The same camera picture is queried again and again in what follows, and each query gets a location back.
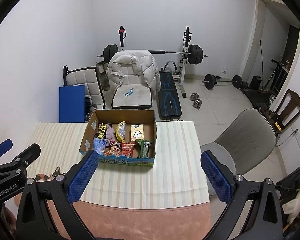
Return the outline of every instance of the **electrical outlet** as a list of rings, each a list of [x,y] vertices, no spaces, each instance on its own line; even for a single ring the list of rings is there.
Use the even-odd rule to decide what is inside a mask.
[[[296,130],[296,128],[297,128],[297,127],[296,127],[295,124],[292,124],[292,125],[291,125],[291,130],[292,130],[293,132]],[[299,131],[296,132],[296,133],[294,134],[294,136],[296,137],[297,143],[298,143],[299,148],[300,148],[300,133],[299,133]]]

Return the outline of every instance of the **cardboard box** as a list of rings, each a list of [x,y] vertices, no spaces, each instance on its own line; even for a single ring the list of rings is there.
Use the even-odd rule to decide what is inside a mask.
[[[154,164],[156,141],[155,111],[153,110],[95,110],[92,113],[85,130],[80,146],[80,152],[85,154],[93,149],[93,137],[97,132],[100,123],[112,124],[112,128],[115,129],[117,125],[123,121],[126,122],[125,142],[131,141],[131,125],[143,124],[145,140],[153,142],[149,146],[149,157],[138,158],[140,147],[136,145],[132,157],[99,155],[99,162],[152,167]]]

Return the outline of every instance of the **barbell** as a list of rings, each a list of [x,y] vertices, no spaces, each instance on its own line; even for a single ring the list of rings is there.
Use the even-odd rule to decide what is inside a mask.
[[[220,79],[221,77],[219,76],[214,76],[211,74],[208,74],[204,77],[204,81],[202,81],[202,83],[204,83],[205,87],[209,90],[213,89],[215,84],[218,84],[218,82],[231,82],[232,85],[239,89],[239,88],[248,88],[248,83],[245,81],[242,81],[242,78],[238,75],[235,75],[231,81],[218,81],[216,82],[216,79]]]
[[[97,57],[103,57],[104,62],[108,63],[114,56],[119,51],[118,46],[113,44],[113,45],[108,45],[104,48],[103,50],[103,55],[99,55]],[[151,54],[165,54],[165,53],[175,53],[175,54],[184,54],[187,55],[188,61],[190,64],[197,65],[202,62],[203,57],[207,57],[207,55],[203,54],[203,50],[198,46],[198,45],[189,45],[189,50],[188,52],[175,52],[175,51],[164,51],[164,50],[149,50]]]

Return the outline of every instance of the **white tape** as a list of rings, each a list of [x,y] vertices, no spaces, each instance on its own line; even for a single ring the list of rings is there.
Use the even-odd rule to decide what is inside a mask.
[[[90,148],[90,143],[88,142],[88,140],[86,140],[85,146],[86,146],[86,151],[88,151]]]
[[[92,122],[92,128],[94,129],[94,130],[96,130],[96,128],[97,128],[97,120],[95,120],[94,122]]]

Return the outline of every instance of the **red snack package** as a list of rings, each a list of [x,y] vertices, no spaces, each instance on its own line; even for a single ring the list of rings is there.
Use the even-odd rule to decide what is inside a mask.
[[[136,142],[122,143],[121,155],[132,157],[133,149],[136,144]]]

